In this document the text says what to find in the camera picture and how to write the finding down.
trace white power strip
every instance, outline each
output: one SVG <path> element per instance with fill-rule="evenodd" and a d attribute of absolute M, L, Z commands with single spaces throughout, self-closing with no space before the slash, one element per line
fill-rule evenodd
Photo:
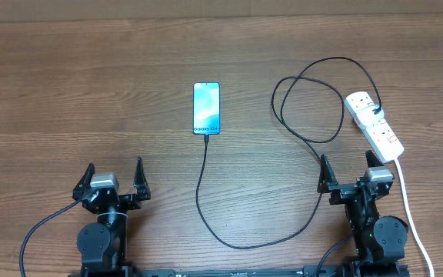
<path fill-rule="evenodd" d="M 403 201 L 405 203 L 406 216 L 413 232 L 421 253 L 425 257 L 425 261 L 428 265 L 430 277 L 435 277 L 434 266 L 431 263 L 428 253 L 423 247 L 418 233 L 416 232 L 415 224 L 409 210 L 408 197 L 406 195 L 405 177 L 399 165 L 398 157 L 405 148 L 399 142 L 398 137 L 392 131 L 389 124 L 384 119 L 384 110 L 375 114 L 374 110 L 378 107 L 375 105 L 367 92 L 355 92 L 350 94 L 345 100 L 346 108 L 350 111 L 351 116 L 364 133 L 368 142 L 374 149 L 375 153 L 381 159 L 381 162 L 386 163 L 394 161 L 398 168 L 399 182 L 401 183 L 401 192 L 403 195 Z"/>
<path fill-rule="evenodd" d="M 385 121 L 384 110 L 380 115 L 374 114 L 373 110 L 378 106 L 374 104 L 367 92 L 350 94 L 345 99 L 345 105 L 381 162 L 394 161 L 403 153 L 405 148 Z"/>

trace wood grain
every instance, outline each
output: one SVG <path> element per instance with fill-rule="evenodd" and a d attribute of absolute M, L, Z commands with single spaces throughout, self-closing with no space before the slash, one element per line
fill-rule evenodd
<path fill-rule="evenodd" d="M 443 13 L 443 0 L 0 0 L 0 23 L 398 13 Z"/>
<path fill-rule="evenodd" d="M 417 229 L 443 276 L 443 15 L 0 24 L 0 276 L 18 276 L 25 234 L 72 201 L 89 162 L 115 172 L 127 192 L 137 155 L 152 189 L 152 200 L 130 214 L 128 257 L 142 269 L 316 264 L 349 232 L 343 207 L 327 196 L 308 230 L 277 246 L 228 249 L 203 226 L 194 202 L 203 142 L 191 131 L 192 84 L 221 83 L 222 131 L 210 140 L 200 194 L 206 219 L 227 242 L 267 242 L 300 228 L 318 197 L 318 163 L 277 124 L 272 89 L 332 55 L 359 60 L 378 84 L 406 148 L 401 163 Z M 343 95 L 371 91 L 346 62 L 308 76 Z M 340 108 L 334 93 L 302 82 L 285 117 L 319 139 L 334 133 Z M 348 113 L 336 140 L 316 145 L 341 182 L 363 174 L 369 148 Z M 397 182 L 378 206 L 405 219 Z M 75 208 L 43 225 L 25 253 L 28 276 L 78 271 L 76 235 L 94 220 Z M 349 244 L 328 262 L 352 253 Z M 411 236 L 401 262 L 413 276 L 426 275 Z"/>

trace black cable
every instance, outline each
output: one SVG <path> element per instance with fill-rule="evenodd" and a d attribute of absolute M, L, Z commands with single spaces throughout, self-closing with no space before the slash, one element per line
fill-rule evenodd
<path fill-rule="evenodd" d="M 315 276 L 319 277 L 320 273 L 321 273 L 321 267 L 322 264 L 324 264 L 324 261 L 328 258 L 329 254 L 331 254 L 331 252 L 333 252 L 334 250 L 336 250 L 337 248 L 339 248 L 341 245 L 345 244 L 345 242 L 347 242 L 349 239 L 353 238 L 354 235 L 356 235 L 357 233 L 357 229 L 354 230 L 353 232 L 351 232 L 350 235 L 345 236 L 344 239 L 340 240 L 338 243 L 336 243 L 335 245 L 333 245 L 323 256 L 321 261 L 319 262 L 319 264 L 317 265 L 317 269 L 315 270 Z"/>
<path fill-rule="evenodd" d="M 310 218 L 308 219 L 307 223 L 305 223 L 305 225 L 298 230 L 297 232 L 295 232 L 294 234 L 283 238 L 283 239 L 279 239 L 277 241 L 274 242 L 267 242 L 267 243 L 263 243 L 260 245 L 251 245 L 251 246 L 234 246 L 231 245 L 227 242 L 224 242 L 222 239 L 220 239 L 215 232 L 213 232 L 212 228 L 209 226 L 209 224 L 206 222 L 205 217 L 203 216 L 203 213 L 201 212 L 201 208 L 199 207 L 199 199 L 198 199 L 198 195 L 199 195 L 199 186 L 201 185 L 201 180 L 203 177 L 203 171 L 205 170 L 205 164 L 206 164 L 206 152 L 208 151 L 208 141 L 209 141 L 209 136 L 205 135 L 205 156 L 203 158 L 203 166 L 201 167 L 201 173 L 199 174 L 199 180 L 198 180 L 198 186 L 196 187 L 196 208 L 198 208 L 198 213 L 199 216 L 201 216 L 201 220 L 204 222 L 206 228 L 208 228 L 208 231 L 215 237 L 215 239 L 217 239 L 221 244 L 228 246 L 232 249 L 238 249 L 238 250 L 247 250 L 247 249 L 256 249 L 256 248 L 261 248 L 261 247 L 265 247 L 265 246 L 270 246 L 270 245 L 275 245 L 281 242 L 286 242 L 289 239 L 293 239 L 295 236 L 299 235 L 300 233 L 302 233 L 307 226 L 311 223 L 312 218 L 314 218 L 315 212 L 317 212 L 317 207 L 319 207 L 319 202 L 321 201 L 321 197 L 322 194 L 320 194 L 318 200 L 317 200 L 317 204 L 315 205 L 314 211 L 312 212 Z"/>
<path fill-rule="evenodd" d="M 323 62 L 323 61 L 327 61 L 327 60 L 331 60 L 331 59 L 343 59 L 343 60 L 347 60 L 350 62 L 355 63 L 358 67 L 361 68 L 361 70 L 363 70 L 363 72 L 367 75 L 368 79 L 370 80 L 370 83 L 372 84 L 372 86 L 374 87 L 375 93 L 377 94 L 377 98 L 378 98 L 378 103 L 379 103 L 379 107 L 377 109 L 375 109 L 375 113 L 380 112 L 381 107 L 382 107 L 382 102 L 381 102 L 381 97 L 378 94 L 378 90 L 377 87 L 375 86 L 374 80 L 372 79 L 372 77 L 370 76 L 370 74 L 368 74 L 367 70 L 365 70 L 365 68 L 360 65 L 360 63 L 356 62 L 355 60 L 351 59 L 351 58 L 346 58 L 346 57 L 330 57 L 330 58 L 323 58 L 320 59 L 318 61 L 312 62 L 310 65 L 308 65 L 306 68 L 304 68 L 304 70 L 302 70 L 300 72 L 300 74 L 298 74 L 298 76 L 294 77 L 294 76 L 289 76 L 289 77 L 285 77 L 283 79 L 281 79 L 278 84 L 275 86 L 275 90 L 273 91 L 273 94 L 271 96 L 271 108 L 273 110 L 273 113 L 275 114 L 276 119 L 284 126 L 286 127 L 287 130 L 290 131 L 291 134 L 293 134 L 294 136 L 296 136 L 297 138 L 301 139 L 314 153 L 315 157 L 317 158 L 317 161 L 320 162 L 320 158 L 319 158 L 319 154 L 317 153 L 317 151 L 315 151 L 314 147 L 312 147 L 312 145 L 310 145 L 310 142 L 312 143 L 328 143 L 330 141 L 332 141 L 333 139 L 336 138 L 336 136 L 338 136 L 339 131 L 341 130 L 341 127 L 343 126 L 343 119 L 345 117 L 345 103 L 343 100 L 343 97 L 341 96 L 341 93 L 339 93 L 339 91 L 333 87 L 332 85 L 328 84 L 327 82 L 315 79 L 315 78 L 308 78 L 308 77 L 303 77 L 303 74 L 307 71 L 307 69 L 309 69 L 311 66 L 319 63 L 319 62 Z M 278 114 L 275 110 L 275 94 L 276 91 L 278 90 L 278 87 L 281 83 L 283 83 L 284 81 L 288 80 L 288 79 L 294 79 L 293 83 L 290 85 L 290 87 L 288 88 L 288 91 L 285 94 L 285 97 L 283 98 L 283 101 L 281 102 L 281 108 L 280 108 L 280 116 L 278 117 Z M 288 97 L 288 95 L 291 92 L 291 89 L 293 88 L 293 86 L 298 82 L 298 80 L 307 80 L 307 81 L 311 81 L 311 82 L 317 82 L 319 84 L 325 85 L 328 88 L 332 89 L 336 95 L 338 95 L 340 101 L 341 101 L 341 118 L 339 121 L 339 125 L 338 125 L 338 129 L 336 130 L 336 133 L 331 137 L 328 138 L 326 140 L 323 141 L 317 141 L 314 139 L 309 139 L 309 138 L 305 138 L 301 135 L 299 135 L 296 131 L 294 131 L 292 128 L 290 128 L 286 122 L 285 119 L 283 117 L 283 108 L 285 107 L 285 102 L 286 99 Z M 305 225 L 299 229 L 296 233 L 283 238 L 283 239 L 279 239 L 277 241 L 274 242 L 268 242 L 268 243 L 264 243 L 264 244 L 260 244 L 260 245 L 252 245 L 252 246 L 234 246 L 234 245 L 230 245 L 227 242 L 224 242 L 222 239 L 220 239 L 215 232 L 213 232 L 212 228 L 209 226 L 209 224 L 206 222 L 205 217 L 203 216 L 201 209 L 199 207 L 199 200 L 198 200 L 198 193 L 199 193 L 199 186 L 201 185 L 201 180 L 202 180 L 202 176 L 203 176 L 203 171 L 205 170 L 205 163 L 206 163 L 206 152 L 208 151 L 208 142 L 209 142 L 209 135 L 205 135 L 205 156 L 203 158 L 203 165 L 202 165 L 202 169 L 201 169 L 201 173 L 199 174 L 199 180 L 198 180 L 198 186 L 196 187 L 196 207 L 198 208 L 198 213 L 199 216 L 201 217 L 201 220 L 204 222 L 206 228 L 208 228 L 208 231 L 215 237 L 215 239 L 217 239 L 221 244 L 228 246 L 232 249 L 256 249 L 256 248 L 261 248 L 261 247 L 265 247 L 265 246 L 270 246 L 270 245 L 275 245 L 281 242 L 286 242 L 289 239 L 294 238 L 295 236 L 299 235 L 300 233 L 302 233 L 307 226 L 310 224 L 311 220 L 314 218 L 315 212 L 317 211 L 317 208 L 319 207 L 319 203 L 321 202 L 321 198 L 322 198 L 322 193 L 319 195 L 318 201 L 315 204 L 314 207 L 314 211 L 312 212 L 311 216 L 309 217 L 307 223 L 305 223 Z"/>
<path fill-rule="evenodd" d="M 22 277 L 26 277 L 25 274 L 25 267 L 23 266 L 23 254 L 25 253 L 25 247 L 27 246 L 27 242 L 30 239 L 30 236 L 35 232 L 35 230 L 42 226 L 44 223 L 46 223 L 47 221 L 53 219 L 54 217 L 61 215 L 63 212 L 68 211 L 69 209 L 73 208 L 76 204 L 78 204 L 82 199 L 78 199 L 75 202 L 73 202 L 72 204 L 66 206 L 65 208 L 63 208 L 60 211 L 57 211 L 55 213 L 53 213 L 52 215 L 46 217 L 45 219 L 41 220 L 39 223 L 37 223 L 32 229 L 30 229 L 30 231 L 28 232 L 27 236 L 25 237 L 25 239 L 23 240 L 22 243 L 22 247 L 20 248 L 20 274 L 22 275 Z"/>

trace power socket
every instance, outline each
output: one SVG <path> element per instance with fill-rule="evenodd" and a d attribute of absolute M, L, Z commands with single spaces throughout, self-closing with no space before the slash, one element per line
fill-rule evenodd
<path fill-rule="evenodd" d="M 375 109 L 372 107 L 378 105 L 374 104 L 367 92 L 350 94 L 345 99 L 345 105 L 381 162 L 393 161 L 403 153 L 405 148 L 385 121 L 383 109 L 381 114 L 373 112 Z"/>

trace smartphone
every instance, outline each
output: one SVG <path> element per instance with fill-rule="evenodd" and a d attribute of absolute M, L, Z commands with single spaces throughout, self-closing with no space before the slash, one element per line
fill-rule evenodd
<path fill-rule="evenodd" d="M 195 135 L 220 133 L 220 84 L 195 83 L 193 91 L 193 129 Z"/>

